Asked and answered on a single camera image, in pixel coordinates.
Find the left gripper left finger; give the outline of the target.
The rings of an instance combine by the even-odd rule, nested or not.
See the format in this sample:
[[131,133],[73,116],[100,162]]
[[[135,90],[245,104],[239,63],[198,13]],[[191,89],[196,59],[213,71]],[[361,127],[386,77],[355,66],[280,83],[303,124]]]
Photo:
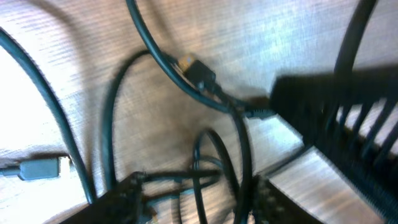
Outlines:
[[144,174],[135,172],[61,224],[147,223],[149,212],[142,203],[143,183]]

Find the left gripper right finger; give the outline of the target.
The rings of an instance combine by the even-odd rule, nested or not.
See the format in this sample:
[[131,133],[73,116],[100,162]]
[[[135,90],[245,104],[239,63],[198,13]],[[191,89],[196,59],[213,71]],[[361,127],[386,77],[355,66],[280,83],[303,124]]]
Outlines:
[[256,175],[253,184],[252,215],[255,224],[323,223],[279,190],[269,179]]

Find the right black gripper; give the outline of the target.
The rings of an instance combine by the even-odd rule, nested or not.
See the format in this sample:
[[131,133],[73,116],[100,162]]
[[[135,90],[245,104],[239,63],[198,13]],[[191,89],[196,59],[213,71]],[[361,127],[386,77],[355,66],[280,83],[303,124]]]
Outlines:
[[387,223],[397,223],[397,127],[381,146],[378,132],[397,104],[397,66],[344,75],[286,75],[270,107],[315,146]]

